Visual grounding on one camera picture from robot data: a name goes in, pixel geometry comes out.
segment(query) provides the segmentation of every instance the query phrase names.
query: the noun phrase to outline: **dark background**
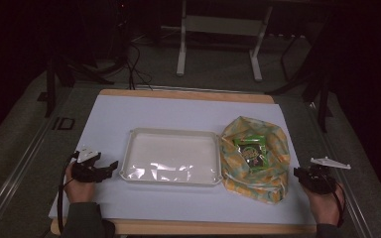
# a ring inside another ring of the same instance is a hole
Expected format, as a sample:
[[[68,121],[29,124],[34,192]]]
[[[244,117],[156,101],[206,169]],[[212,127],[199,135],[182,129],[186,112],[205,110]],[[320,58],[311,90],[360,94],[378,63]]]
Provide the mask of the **dark background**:
[[[78,2],[93,7],[85,7],[78,12]],[[110,30],[116,15],[107,8],[110,6],[107,5],[109,1],[102,2],[105,5],[101,8],[95,5],[99,1],[78,2],[0,1],[0,123],[29,83],[46,69],[46,62],[52,53],[65,52],[78,61],[92,64],[95,57],[101,57],[97,56],[98,53],[107,51],[103,47],[91,53],[91,48],[106,44],[101,42],[104,40],[88,38],[86,31],[100,31],[98,34],[104,35]],[[180,1],[135,2],[131,10],[135,14],[132,14],[134,17],[131,19],[149,32],[155,41],[159,34],[158,25],[180,24]],[[190,10],[203,13],[212,10],[206,2],[219,4],[215,1],[202,2],[196,1]],[[224,12],[233,12],[236,17],[240,17],[239,14],[257,16],[257,10],[250,13],[233,11],[235,1],[220,2],[223,2],[223,7],[216,5],[214,8],[218,16]],[[342,39],[340,44],[319,49],[322,54],[318,54],[314,60],[322,61],[329,51],[337,53],[331,67],[331,90],[337,94],[381,181],[381,2],[354,1],[352,5],[352,9],[341,13],[339,20],[343,21],[333,29]],[[274,9],[268,32],[286,36],[292,34],[297,27],[293,24],[294,12],[294,6],[290,9]],[[88,29],[85,29],[80,19],[90,14],[97,18],[100,16],[101,22],[110,26],[107,31],[93,28],[92,24],[90,27],[89,23]],[[49,49],[48,43],[56,44]]]

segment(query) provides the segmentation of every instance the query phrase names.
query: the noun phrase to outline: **white metal table leg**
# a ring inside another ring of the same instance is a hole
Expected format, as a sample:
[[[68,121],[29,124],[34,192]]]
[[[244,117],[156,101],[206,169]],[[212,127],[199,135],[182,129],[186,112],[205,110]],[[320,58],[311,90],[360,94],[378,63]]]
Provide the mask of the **white metal table leg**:
[[[249,51],[249,57],[252,63],[252,70],[253,70],[253,76],[255,78],[255,81],[262,81],[261,69],[259,67],[259,62],[258,62],[258,53],[259,53],[259,49],[261,48],[262,40],[265,37],[265,31],[268,26],[268,21],[271,16],[271,12],[272,12],[272,7],[268,7],[264,20],[262,21],[261,27],[259,28],[258,41],[256,43],[256,46],[253,50]]]
[[[181,26],[181,49],[179,51],[178,69],[176,71],[177,76],[183,76],[185,74],[185,62],[187,60],[187,1],[182,1],[182,26]]]

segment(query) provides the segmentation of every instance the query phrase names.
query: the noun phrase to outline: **gray floor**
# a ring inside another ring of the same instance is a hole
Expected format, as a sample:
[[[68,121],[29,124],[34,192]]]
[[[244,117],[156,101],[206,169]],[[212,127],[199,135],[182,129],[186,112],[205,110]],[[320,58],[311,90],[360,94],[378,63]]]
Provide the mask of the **gray floor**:
[[[253,80],[247,45],[244,44],[224,48],[219,45],[207,46],[190,42],[186,74],[177,77],[177,35],[166,37],[159,46],[146,44],[145,38],[137,40],[136,44],[140,49],[137,68],[151,75],[149,83],[155,89],[177,87],[262,93],[286,83],[279,58],[288,43],[289,41],[276,37],[269,37],[264,41],[259,57],[263,82]],[[290,72],[294,72],[303,62],[308,50],[308,43],[300,39],[286,57]],[[134,60],[137,52],[132,49],[130,55],[131,60]],[[149,80],[150,77],[143,73],[141,75],[144,80]],[[107,78],[116,82],[112,87],[126,88],[128,76],[128,71],[124,69]],[[137,74],[134,75],[134,80],[136,83],[142,83],[142,88],[148,87]],[[36,100],[40,92],[46,90],[44,73],[32,82],[2,123],[0,188],[20,161],[29,162],[21,184],[15,187],[16,190],[11,191],[13,196],[6,199],[7,203],[1,207],[0,237],[39,237],[49,228],[51,221],[48,213],[57,192],[64,158],[76,148],[81,128],[86,123],[94,98],[99,89],[104,87],[83,80],[72,89],[59,87],[59,107],[53,117],[45,118],[46,104]],[[302,85],[287,92],[287,100],[300,102],[303,88]],[[330,97],[328,105],[332,117],[326,119],[328,133],[324,135],[324,139],[331,144],[339,158],[349,158],[353,170],[344,174],[344,177],[355,194],[355,197],[351,198],[355,199],[355,204],[361,208],[361,213],[356,215],[363,216],[367,224],[356,227],[348,220],[342,231],[345,237],[381,237],[381,185],[334,95]],[[289,115],[297,115],[298,108],[295,106],[286,110],[291,113]],[[71,131],[51,130],[56,117],[75,118],[77,126]],[[297,130],[297,125],[289,127]],[[303,133],[307,132],[300,132],[292,137],[303,138]],[[359,229],[364,227],[369,230],[358,234]]]

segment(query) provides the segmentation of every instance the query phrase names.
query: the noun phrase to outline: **yellow and green bag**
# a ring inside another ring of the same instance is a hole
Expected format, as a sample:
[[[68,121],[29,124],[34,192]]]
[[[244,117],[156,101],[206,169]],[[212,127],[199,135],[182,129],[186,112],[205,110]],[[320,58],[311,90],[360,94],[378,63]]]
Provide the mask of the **yellow and green bag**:
[[[239,117],[224,129],[220,147],[228,190],[274,204],[286,196],[290,153],[279,126]]]

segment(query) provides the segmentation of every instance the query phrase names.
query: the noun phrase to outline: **human hand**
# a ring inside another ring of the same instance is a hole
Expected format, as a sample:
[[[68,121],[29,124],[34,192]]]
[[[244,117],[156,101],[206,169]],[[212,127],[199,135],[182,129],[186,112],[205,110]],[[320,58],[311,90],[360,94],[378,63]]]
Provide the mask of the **human hand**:
[[[308,195],[311,211],[317,224],[331,224],[337,226],[339,221],[339,209],[335,196],[332,193],[324,195],[317,194],[308,190],[303,185],[302,187]],[[344,207],[345,200],[341,183],[336,186],[335,194],[338,196],[341,207]]]
[[[64,187],[70,203],[91,202],[95,192],[95,182],[81,182],[72,178],[71,163],[65,170],[67,185]]]

